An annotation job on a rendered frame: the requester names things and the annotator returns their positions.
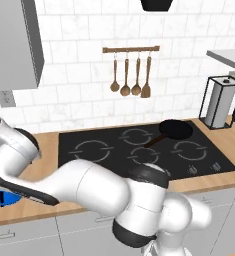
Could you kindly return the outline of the black range hood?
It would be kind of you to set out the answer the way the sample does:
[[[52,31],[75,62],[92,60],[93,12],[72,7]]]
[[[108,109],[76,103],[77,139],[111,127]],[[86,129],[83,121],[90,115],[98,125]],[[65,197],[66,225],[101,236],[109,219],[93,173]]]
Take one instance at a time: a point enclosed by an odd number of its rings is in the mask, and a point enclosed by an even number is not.
[[[144,11],[167,12],[173,0],[140,0]]]

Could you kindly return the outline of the black glass hob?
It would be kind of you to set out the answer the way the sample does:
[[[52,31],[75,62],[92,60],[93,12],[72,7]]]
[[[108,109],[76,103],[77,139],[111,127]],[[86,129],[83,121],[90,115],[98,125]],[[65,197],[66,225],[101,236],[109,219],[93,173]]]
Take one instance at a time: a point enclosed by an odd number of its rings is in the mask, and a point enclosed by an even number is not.
[[[85,159],[125,177],[130,169],[152,163],[171,180],[235,171],[235,165],[198,127],[186,140],[165,138],[146,148],[158,134],[156,124],[61,133],[58,164]]]

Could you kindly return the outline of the wooden ladle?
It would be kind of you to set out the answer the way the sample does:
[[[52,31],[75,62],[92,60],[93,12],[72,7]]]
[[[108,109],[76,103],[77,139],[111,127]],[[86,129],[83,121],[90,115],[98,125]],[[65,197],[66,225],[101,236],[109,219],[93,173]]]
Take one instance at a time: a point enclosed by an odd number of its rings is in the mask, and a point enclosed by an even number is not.
[[[139,73],[140,73],[140,58],[136,61],[136,82],[132,87],[131,92],[133,95],[138,96],[141,93],[141,87],[139,86]]]

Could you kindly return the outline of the blue kettle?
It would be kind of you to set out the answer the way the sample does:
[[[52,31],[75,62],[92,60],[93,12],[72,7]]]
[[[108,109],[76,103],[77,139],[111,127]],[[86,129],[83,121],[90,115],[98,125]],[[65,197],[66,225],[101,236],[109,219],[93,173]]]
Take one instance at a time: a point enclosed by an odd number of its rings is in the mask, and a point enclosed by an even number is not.
[[[15,193],[0,190],[0,207],[9,206],[17,203],[21,196]]]

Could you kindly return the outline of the long wooden spoon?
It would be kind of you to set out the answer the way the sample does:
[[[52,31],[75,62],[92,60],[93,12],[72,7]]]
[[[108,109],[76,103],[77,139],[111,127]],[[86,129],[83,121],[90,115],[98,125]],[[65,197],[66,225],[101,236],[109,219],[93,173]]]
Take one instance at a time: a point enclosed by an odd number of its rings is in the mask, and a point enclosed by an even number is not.
[[[122,96],[128,96],[130,94],[130,88],[128,86],[128,69],[129,69],[129,58],[126,58],[125,59],[124,86],[120,90],[120,93]]]

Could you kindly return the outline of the grey wall socket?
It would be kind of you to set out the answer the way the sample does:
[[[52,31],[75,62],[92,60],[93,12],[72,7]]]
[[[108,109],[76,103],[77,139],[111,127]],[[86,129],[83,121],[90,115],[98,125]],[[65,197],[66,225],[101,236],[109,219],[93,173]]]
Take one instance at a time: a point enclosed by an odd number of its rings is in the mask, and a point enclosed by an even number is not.
[[[2,108],[15,107],[15,99],[12,91],[0,91],[0,106]]]

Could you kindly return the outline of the grey wall cabinet with underside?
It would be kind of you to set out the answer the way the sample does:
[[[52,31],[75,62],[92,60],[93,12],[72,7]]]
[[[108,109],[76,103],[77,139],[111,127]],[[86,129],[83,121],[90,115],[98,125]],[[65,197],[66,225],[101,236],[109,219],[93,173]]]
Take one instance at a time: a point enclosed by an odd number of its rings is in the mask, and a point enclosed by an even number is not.
[[[235,69],[235,49],[208,50],[206,55]]]

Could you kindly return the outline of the wooden spatula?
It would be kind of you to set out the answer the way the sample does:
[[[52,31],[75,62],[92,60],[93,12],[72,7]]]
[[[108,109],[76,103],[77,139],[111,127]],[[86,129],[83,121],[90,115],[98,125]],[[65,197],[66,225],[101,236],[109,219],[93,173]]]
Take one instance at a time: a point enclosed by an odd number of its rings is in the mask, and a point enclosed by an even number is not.
[[[150,68],[151,68],[151,56],[147,57],[147,65],[146,65],[146,81],[144,86],[141,90],[141,97],[142,98],[149,98],[151,95],[151,89],[149,86],[149,74],[150,74]]]

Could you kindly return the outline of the black frying pan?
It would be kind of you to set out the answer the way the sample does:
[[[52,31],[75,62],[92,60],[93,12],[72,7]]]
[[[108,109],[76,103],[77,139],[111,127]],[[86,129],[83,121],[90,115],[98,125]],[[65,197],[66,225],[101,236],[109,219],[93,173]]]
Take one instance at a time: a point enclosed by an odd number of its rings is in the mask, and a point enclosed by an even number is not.
[[[173,140],[184,140],[192,136],[193,128],[185,121],[169,119],[164,120],[159,124],[160,135],[152,139],[150,142],[144,145],[145,148],[149,148],[162,139],[169,138]]]

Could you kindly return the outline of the small round wooden spoon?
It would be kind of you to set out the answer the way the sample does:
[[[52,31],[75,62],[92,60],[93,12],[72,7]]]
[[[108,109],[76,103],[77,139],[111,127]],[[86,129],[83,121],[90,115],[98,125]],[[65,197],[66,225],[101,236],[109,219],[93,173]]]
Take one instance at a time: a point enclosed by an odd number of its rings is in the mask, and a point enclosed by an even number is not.
[[[117,92],[119,87],[120,85],[117,82],[117,53],[114,53],[114,81],[112,82],[110,89],[113,92]]]

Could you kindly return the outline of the wooden utensil rail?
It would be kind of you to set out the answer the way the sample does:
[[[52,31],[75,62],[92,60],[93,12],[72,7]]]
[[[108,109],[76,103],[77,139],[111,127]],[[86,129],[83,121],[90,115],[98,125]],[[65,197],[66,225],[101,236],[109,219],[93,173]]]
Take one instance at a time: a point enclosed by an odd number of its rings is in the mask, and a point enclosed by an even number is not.
[[[150,46],[150,47],[118,47],[118,48],[109,48],[103,47],[103,53],[130,53],[130,52],[153,52],[159,51],[160,46]]]

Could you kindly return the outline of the grey drawer front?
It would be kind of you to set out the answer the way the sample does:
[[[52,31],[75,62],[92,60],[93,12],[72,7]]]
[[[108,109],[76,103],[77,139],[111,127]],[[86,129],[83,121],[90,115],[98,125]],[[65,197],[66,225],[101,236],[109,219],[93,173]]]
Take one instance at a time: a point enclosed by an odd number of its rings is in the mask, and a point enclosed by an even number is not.
[[[0,234],[15,237],[0,240],[0,256],[63,256],[54,218],[0,226]]]
[[[86,211],[56,218],[64,256],[142,256],[141,248],[120,243],[112,221],[96,223],[101,214]]]

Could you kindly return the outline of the white paper towel roll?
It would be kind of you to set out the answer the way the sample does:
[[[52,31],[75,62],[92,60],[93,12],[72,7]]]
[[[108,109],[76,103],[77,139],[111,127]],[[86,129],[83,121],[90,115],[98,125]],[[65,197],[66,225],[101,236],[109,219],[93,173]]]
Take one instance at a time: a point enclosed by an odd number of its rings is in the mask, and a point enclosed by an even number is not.
[[[214,83],[205,123],[212,128],[223,128],[235,94],[231,78],[217,78]]]

